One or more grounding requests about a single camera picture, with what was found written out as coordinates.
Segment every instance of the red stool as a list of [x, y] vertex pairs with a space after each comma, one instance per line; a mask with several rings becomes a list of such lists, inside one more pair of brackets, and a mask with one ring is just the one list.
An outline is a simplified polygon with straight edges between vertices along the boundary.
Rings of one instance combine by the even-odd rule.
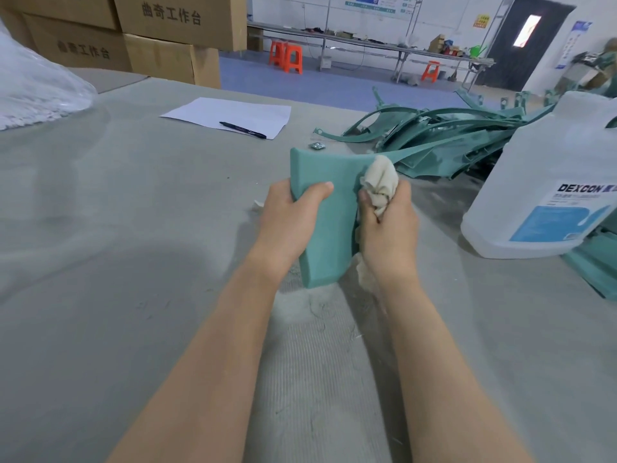
[[268, 64], [274, 63], [275, 67], [284, 67], [286, 50], [287, 42], [272, 41], [270, 45], [270, 56], [268, 57]]
[[425, 72], [422, 75], [422, 79], [421, 81], [424, 81], [426, 78], [431, 78], [433, 80], [433, 83], [435, 81], [437, 81], [437, 77], [439, 76], [439, 65], [441, 63], [439, 63], [438, 61], [429, 61], [428, 65], [426, 66]]
[[[291, 55], [296, 54], [296, 61], [291, 62]], [[285, 73], [289, 73], [290, 69], [296, 69], [298, 73], [302, 74], [302, 47], [301, 46], [287, 46], [285, 48], [285, 62], [282, 65], [282, 69]]]

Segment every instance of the long table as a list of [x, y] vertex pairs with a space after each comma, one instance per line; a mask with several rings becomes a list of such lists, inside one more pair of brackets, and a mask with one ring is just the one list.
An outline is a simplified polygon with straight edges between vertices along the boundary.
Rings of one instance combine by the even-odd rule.
[[[247, 22], [247, 25], [249, 27], [262, 29], [264, 31], [276, 32], [278, 34], [302, 36], [302, 37], [313, 38], [313, 39], [321, 39], [322, 40], [322, 43], [321, 43], [322, 58], [324, 55], [324, 51], [326, 49], [326, 41], [342, 42], [343, 44], [363, 47], [365, 49], [369, 48], [369, 49], [388, 50], [392, 52], [397, 52], [398, 54], [397, 57], [386, 57], [386, 58], [397, 58], [396, 66], [394, 68], [394, 74], [392, 76], [393, 80], [396, 81], [397, 83], [400, 80], [400, 76], [403, 71], [403, 66], [405, 65], [406, 61], [409, 60], [409, 61], [414, 61], [418, 63], [426, 63], [425, 61], [418, 61], [418, 60], [411, 59], [415, 55], [419, 57], [427, 58], [427, 59], [458, 61], [459, 64], [456, 67], [454, 67], [456, 69], [460, 69], [459, 67], [460, 67], [461, 62], [464, 62], [464, 61], [468, 62], [469, 67], [465, 68], [465, 70], [468, 71], [468, 74], [465, 76], [465, 80], [463, 81], [464, 87], [465, 87], [465, 83], [467, 82], [467, 78], [469, 77], [469, 72], [471, 71], [471, 65], [473, 64], [474, 68], [477, 71], [477, 74], [474, 75], [469, 85], [467, 86], [467, 89], [471, 89], [471, 87], [474, 85], [478, 74], [480, 74], [485, 69], [492, 67], [495, 64], [495, 61], [493, 59], [487, 59], [487, 58], [470, 59], [470, 58], [463, 58], [463, 57], [452, 57], [451, 55], [443, 55], [442, 53], [433, 53], [433, 52], [428, 52], [427, 50], [421, 50], [421, 49], [410, 48], [410, 47], [401, 47], [395, 44], [376, 44], [375, 42], [370, 42], [370, 41], [362, 41], [359, 39], [346, 39], [346, 38], [332, 36], [332, 35], [325, 34], [325, 33], [322, 34], [320, 32], [307, 32], [307, 31], [303, 31], [303, 30], [295, 29], [295, 28], [275, 26], [273, 24], [256, 23], [253, 21], [249, 21]], [[347, 50], [347, 51], [348, 52], [358, 52], [358, 50]]]
[[[274, 140], [159, 118], [198, 97], [291, 117]], [[150, 78], [0, 132], [0, 461], [103, 463], [251, 247], [253, 201], [289, 177], [289, 149], [363, 115]], [[537, 462], [613, 462], [615, 305], [558, 257], [475, 255], [459, 231], [478, 191], [464, 178], [412, 186], [424, 287]], [[411, 461], [386, 325], [354, 269], [306, 290], [294, 267], [244, 463]]]

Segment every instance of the left hand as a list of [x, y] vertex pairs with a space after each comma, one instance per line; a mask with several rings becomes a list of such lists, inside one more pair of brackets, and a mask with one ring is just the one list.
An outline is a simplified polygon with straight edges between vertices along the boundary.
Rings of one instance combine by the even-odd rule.
[[334, 188], [330, 182], [316, 183], [294, 203], [289, 179], [270, 186], [251, 255], [261, 260], [277, 283], [306, 249], [315, 230], [319, 205]]

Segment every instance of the cloth rag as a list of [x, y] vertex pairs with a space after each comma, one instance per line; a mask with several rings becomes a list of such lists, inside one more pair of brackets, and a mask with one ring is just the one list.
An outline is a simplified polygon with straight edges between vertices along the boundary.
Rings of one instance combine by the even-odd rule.
[[[398, 174], [396, 173], [394, 164], [389, 158], [376, 155], [375, 160], [366, 170], [364, 177], [360, 178], [360, 184], [371, 199], [371, 203], [375, 208], [375, 216], [381, 221], [398, 186]], [[356, 231], [355, 239], [357, 242], [360, 241], [359, 230]], [[366, 265], [362, 258], [362, 254], [356, 254], [356, 259], [358, 261], [356, 271], [358, 272], [358, 283], [360, 287], [375, 296], [379, 296], [377, 280]]]

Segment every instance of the pen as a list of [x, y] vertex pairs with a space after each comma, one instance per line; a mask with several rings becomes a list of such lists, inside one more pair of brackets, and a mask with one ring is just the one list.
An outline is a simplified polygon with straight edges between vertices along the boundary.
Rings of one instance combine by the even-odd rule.
[[252, 136], [256, 136], [256, 137], [261, 138], [261, 139], [267, 139], [268, 138], [263, 133], [253, 132], [252, 130], [247, 130], [246, 128], [242, 128], [241, 126], [234, 125], [233, 123], [227, 123], [227, 122], [219, 122], [219, 123], [221, 125], [223, 125], [223, 126], [226, 126], [227, 128], [231, 128], [232, 130], [237, 130], [239, 132], [248, 133], [248, 134], [250, 134]]

